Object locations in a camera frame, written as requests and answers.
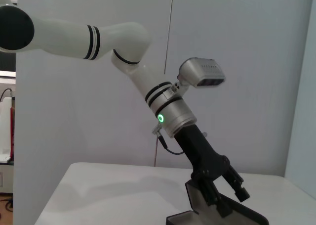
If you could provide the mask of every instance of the white table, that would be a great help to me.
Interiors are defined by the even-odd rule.
[[[191,210],[185,189],[192,170],[76,163],[69,167],[36,225],[164,225]],[[287,179],[240,174],[250,198],[243,204],[271,225],[315,225],[316,200]],[[222,178],[219,191],[236,200]]]

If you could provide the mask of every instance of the robotic arm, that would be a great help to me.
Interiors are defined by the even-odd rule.
[[[158,119],[154,133],[161,139],[159,131],[164,128],[177,140],[192,163],[193,173],[187,183],[192,208],[195,199],[190,191],[194,187],[207,206],[216,205],[223,219],[236,211],[236,206],[221,195],[213,183],[220,176],[231,185],[240,201],[249,198],[246,190],[241,188],[242,178],[226,156],[213,150],[195,125],[197,119],[182,98],[190,85],[195,88],[215,87],[225,81],[214,60],[188,59],[179,69],[179,81],[172,84],[164,79],[164,75],[157,76],[139,64],[151,41],[140,24],[128,22],[97,28],[56,19],[43,20],[27,14],[9,0],[0,0],[0,3],[3,3],[0,4],[0,51],[43,49],[52,54],[86,60],[97,60],[112,52],[113,64],[129,76]]]

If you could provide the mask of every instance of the white wall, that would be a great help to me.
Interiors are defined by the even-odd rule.
[[[143,63],[164,69],[171,0],[19,0],[27,12],[99,27],[143,24]],[[156,119],[106,55],[98,61],[17,54],[14,223],[33,225],[74,162],[154,164]]]
[[[285,177],[316,198],[316,0],[313,1]]]
[[[240,172],[284,175],[312,0],[174,0],[166,74],[214,58],[227,81],[184,99]],[[181,151],[174,140],[170,149]],[[190,167],[159,145],[157,165]]]

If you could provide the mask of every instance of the floor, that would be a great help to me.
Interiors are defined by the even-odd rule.
[[[11,196],[0,196],[0,200],[11,198]],[[12,225],[13,224],[13,213],[5,209],[6,202],[0,202],[0,225]]]

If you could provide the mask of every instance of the cable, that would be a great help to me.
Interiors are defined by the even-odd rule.
[[[11,92],[11,94],[12,94],[12,89],[11,89],[11,88],[5,89],[5,90],[2,92],[1,96],[0,96],[0,102],[1,102],[1,100],[2,100],[2,97],[3,97],[4,93],[5,93],[7,90],[10,90],[10,92]]]
[[[5,204],[5,209],[11,213],[13,212],[13,210],[10,209],[10,208],[13,208],[13,198],[3,199],[3,200],[0,200],[0,202],[7,202]]]
[[[159,139],[160,143],[162,144],[162,146],[164,147],[164,149],[166,149],[166,150],[167,150],[168,152],[170,152],[171,154],[173,154],[173,155],[181,155],[181,154],[184,153],[183,151],[182,151],[182,152],[173,152],[173,151],[170,151],[170,150],[168,149],[167,143],[166,143],[166,141],[164,140],[164,138],[163,138],[162,135],[158,136],[158,139]]]
[[[7,202],[5,205],[5,209],[11,213],[13,213],[13,210],[9,209],[9,206],[11,206],[11,202]]]
[[[154,167],[156,166],[156,161],[157,161],[157,150],[158,150],[158,137],[157,137],[157,139],[156,139],[156,151],[155,151]]]

